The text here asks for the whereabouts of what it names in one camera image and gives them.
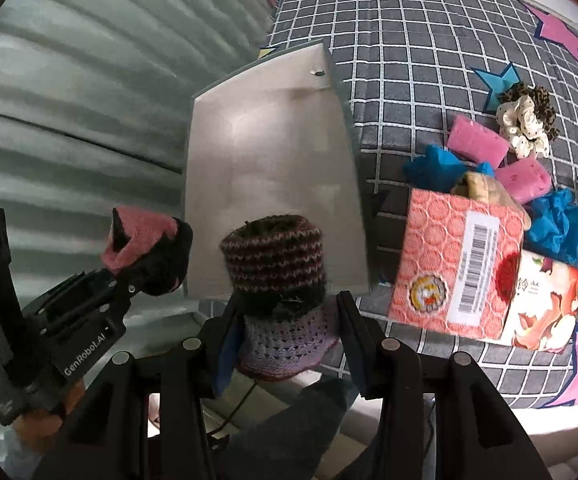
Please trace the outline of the person's left hand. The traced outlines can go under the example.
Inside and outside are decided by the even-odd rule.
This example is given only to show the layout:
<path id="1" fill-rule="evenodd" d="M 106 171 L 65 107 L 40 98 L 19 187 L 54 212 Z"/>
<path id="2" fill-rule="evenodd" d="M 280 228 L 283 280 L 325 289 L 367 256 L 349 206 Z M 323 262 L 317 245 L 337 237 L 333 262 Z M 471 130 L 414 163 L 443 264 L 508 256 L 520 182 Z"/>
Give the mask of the person's left hand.
<path id="1" fill-rule="evenodd" d="M 86 393 L 83 379 L 76 382 L 64 400 L 65 415 L 52 414 L 43 408 L 19 416 L 13 423 L 13 431 L 21 442 L 32 451 L 45 454 L 54 442 L 54 435 L 60 430 L 66 416 L 72 413 L 77 403 Z"/>

